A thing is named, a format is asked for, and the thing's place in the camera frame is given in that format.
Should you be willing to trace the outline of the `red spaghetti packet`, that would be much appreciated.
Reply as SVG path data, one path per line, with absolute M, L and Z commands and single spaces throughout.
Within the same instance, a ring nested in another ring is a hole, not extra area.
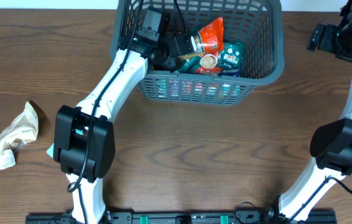
M 218 17 L 192 35 L 193 53 L 208 54 L 224 49 L 223 18 Z

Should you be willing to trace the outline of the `green coffee mix bag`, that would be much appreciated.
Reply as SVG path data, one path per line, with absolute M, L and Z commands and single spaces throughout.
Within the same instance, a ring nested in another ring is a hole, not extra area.
M 223 50 L 182 60 L 177 65 L 180 73 L 238 77 L 245 53 L 243 42 L 225 42 Z

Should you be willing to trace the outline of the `light teal snack packet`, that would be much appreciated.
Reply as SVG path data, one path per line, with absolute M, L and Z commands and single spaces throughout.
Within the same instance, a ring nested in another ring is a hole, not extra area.
M 47 149 L 47 154 L 53 158 L 53 151 L 54 151 L 54 144 L 52 144 L 48 149 Z

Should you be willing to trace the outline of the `beige paper bag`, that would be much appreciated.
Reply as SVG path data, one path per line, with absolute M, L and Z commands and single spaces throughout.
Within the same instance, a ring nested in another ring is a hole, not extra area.
M 23 112 L 0 134 L 0 170 L 14 166 L 16 164 L 15 151 L 35 141 L 38 133 L 38 115 L 27 101 Z

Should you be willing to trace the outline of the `Kleenex tissue multipack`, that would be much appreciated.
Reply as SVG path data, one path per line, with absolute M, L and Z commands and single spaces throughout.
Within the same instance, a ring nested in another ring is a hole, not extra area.
M 216 78 L 233 77 L 239 78 L 239 70 L 223 70 L 221 72 L 209 72 L 195 74 L 198 80 L 186 78 L 156 78 L 157 98 L 163 100 L 180 101 L 223 101 L 228 97 L 236 98 L 241 94 L 241 85 L 221 83 Z

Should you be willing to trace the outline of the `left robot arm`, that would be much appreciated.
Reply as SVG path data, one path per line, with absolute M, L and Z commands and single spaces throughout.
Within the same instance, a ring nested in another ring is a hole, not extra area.
M 75 107 L 63 105 L 57 112 L 52 157 L 69 181 L 69 223 L 106 222 L 103 177 L 115 155 L 113 123 L 119 110 L 149 65 L 197 49 L 187 28 L 168 34 L 169 22 L 168 12 L 149 7 L 118 40 L 113 63 L 95 89 Z

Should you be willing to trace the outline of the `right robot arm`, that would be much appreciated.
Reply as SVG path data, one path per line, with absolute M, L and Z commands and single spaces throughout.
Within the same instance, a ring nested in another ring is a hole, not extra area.
M 341 8 L 338 26 L 318 24 L 307 50 L 332 53 L 352 63 L 352 0 Z M 269 209 L 267 223 L 319 223 L 330 216 L 312 209 L 335 184 L 349 194 L 342 180 L 352 174 L 352 79 L 339 120 L 319 127 L 310 143 L 311 159 L 289 190 L 278 196 Z

